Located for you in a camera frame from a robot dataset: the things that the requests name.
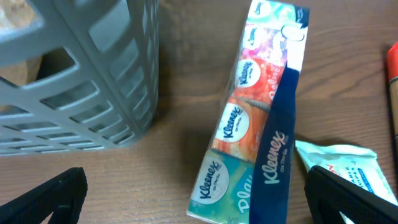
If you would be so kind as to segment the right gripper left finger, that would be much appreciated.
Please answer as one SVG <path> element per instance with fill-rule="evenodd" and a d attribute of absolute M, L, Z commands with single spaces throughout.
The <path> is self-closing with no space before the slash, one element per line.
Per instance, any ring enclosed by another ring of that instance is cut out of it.
<path fill-rule="evenodd" d="M 85 171 L 72 167 L 1 205 L 1 224 L 77 224 L 88 191 Z"/>

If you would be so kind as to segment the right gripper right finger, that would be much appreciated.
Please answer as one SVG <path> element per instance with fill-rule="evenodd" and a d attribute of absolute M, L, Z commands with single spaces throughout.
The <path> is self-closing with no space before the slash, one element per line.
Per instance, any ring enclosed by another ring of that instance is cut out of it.
<path fill-rule="evenodd" d="M 358 224 L 397 224 L 397 206 L 354 183 L 313 166 L 305 196 L 315 224 L 344 224 L 342 215 Z"/>

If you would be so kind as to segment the small teal wipes packet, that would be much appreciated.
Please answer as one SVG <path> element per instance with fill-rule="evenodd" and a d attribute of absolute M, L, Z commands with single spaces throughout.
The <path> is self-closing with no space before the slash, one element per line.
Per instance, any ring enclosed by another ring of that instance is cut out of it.
<path fill-rule="evenodd" d="M 397 206 L 374 151 L 347 144 L 317 146 L 299 140 L 295 146 L 308 172 L 313 166 L 320 166 Z M 345 215 L 342 217 L 345 223 L 354 223 Z"/>

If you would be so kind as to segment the Kleenex pocket tissue multipack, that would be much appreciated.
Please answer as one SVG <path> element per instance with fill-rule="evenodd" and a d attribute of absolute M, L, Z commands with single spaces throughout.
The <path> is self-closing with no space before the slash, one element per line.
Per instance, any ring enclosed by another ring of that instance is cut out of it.
<path fill-rule="evenodd" d="M 278 1 L 248 10 L 227 94 L 187 214 L 208 223 L 285 223 L 295 92 L 310 11 Z"/>

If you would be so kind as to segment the red orange biscuit package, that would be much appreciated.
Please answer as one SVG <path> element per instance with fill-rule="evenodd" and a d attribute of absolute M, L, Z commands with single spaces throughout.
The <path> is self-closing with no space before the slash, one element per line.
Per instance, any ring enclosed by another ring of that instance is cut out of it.
<path fill-rule="evenodd" d="M 387 72 L 392 119 L 394 126 L 394 140 L 397 146 L 397 42 L 388 50 Z"/>

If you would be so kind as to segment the plain beige pouch bag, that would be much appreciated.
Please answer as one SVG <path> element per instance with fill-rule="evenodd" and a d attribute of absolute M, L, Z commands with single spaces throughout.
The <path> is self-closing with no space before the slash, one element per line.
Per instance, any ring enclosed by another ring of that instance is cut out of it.
<path fill-rule="evenodd" d="M 37 14 L 25 0 L 1 0 L 1 36 L 30 26 Z M 42 56 L 1 67 L 1 77 L 21 86 L 37 78 Z"/>

